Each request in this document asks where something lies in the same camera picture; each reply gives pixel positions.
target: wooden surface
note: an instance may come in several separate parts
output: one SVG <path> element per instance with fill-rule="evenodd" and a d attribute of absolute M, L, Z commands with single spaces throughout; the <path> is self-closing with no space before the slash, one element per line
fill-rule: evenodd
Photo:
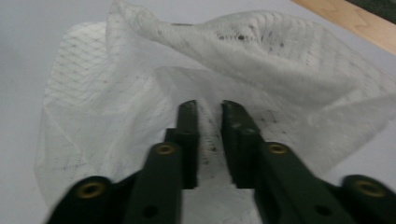
<path fill-rule="evenodd" d="M 396 54 L 396 25 L 344 0 L 292 0 Z"/>

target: white netting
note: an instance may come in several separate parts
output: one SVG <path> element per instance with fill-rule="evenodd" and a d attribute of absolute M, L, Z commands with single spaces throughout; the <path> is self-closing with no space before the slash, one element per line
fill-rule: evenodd
<path fill-rule="evenodd" d="M 36 159 L 48 204 L 83 177 L 119 181 L 195 99 L 200 187 L 185 192 L 185 223 L 260 223 L 249 190 L 230 184 L 220 103 L 245 106 L 266 140 L 292 147 L 318 175 L 385 127 L 395 80 L 321 26 L 268 11 L 202 24 L 158 21 L 122 1 L 107 23 L 83 23 L 61 43 L 46 89 Z"/>

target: black plastic part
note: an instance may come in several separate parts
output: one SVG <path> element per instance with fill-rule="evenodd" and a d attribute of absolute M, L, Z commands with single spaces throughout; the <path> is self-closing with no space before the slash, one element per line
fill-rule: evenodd
<path fill-rule="evenodd" d="M 151 148 L 140 171 L 123 224 L 180 223 L 181 149 L 173 143 Z"/>
<path fill-rule="evenodd" d="M 108 203 L 108 213 L 111 216 L 110 223 L 121 223 L 128 206 L 128 195 L 134 188 L 134 183 L 138 179 L 140 171 L 128 176 L 117 184 L 113 184 L 113 193 Z"/>
<path fill-rule="evenodd" d="M 224 101 L 221 135 L 227 165 L 239 189 L 253 189 L 256 158 L 263 143 L 260 129 L 241 105 Z"/>
<path fill-rule="evenodd" d="M 396 195 L 378 181 L 364 175 L 349 175 L 342 187 L 327 186 L 359 223 L 396 223 Z"/>
<path fill-rule="evenodd" d="M 183 189 L 197 187 L 198 172 L 198 112 L 195 101 L 180 105 L 177 114 L 177 127 L 167 129 L 165 142 L 178 144 L 182 148 Z"/>
<path fill-rule="evenodd" d="M 48 224 L 107 223 L 110 221 L 107 208 L 112 187 L 111 182 L 101 176 L 79 181 L 54 209 Z"/>
<path fill-rule="evenodd" d="M 255 200 L 268 223 L 356 223 L 285 145 L 265 143 L 259 156 Z"/>

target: white mesh fabric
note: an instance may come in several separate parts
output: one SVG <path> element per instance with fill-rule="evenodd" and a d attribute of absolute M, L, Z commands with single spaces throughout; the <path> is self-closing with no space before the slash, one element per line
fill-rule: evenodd
<path fill-rule="evenodd" d="M 184 223 L 260 223 L 250 190 L 230 184 L 220 103 L 245 106 L 269 141 L 289 145 L 316 174 L 332 168 L 394 117 L 395 80 L 321 26 L 275 12 L 196 25 L 158 21 L 116 1 L 106 23 L 64 36 L 44 101 L 36 177 L 49 205 L 83 177 L 139 170 L 198 100 L 199 185 Z"/>

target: white table surface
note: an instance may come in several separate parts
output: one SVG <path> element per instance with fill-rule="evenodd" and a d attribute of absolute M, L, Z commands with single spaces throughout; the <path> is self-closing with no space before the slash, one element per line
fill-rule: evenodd
<path fill-rule="evenodd" d="M 0 1 L 0 223 L 43 223 L 49 213 L 35 181 L 34 161 L 46 81 L 64 32 L 105 21 L 111 0 Z M 396 56 L 289 0 L 130 0 L 161 20 L 196 23 L 237 11 L 265 9 L 322 24 L 351 48 L 396 76 Z M 396 189 L 396 121 L 323 178 L 375 177 Z"/>

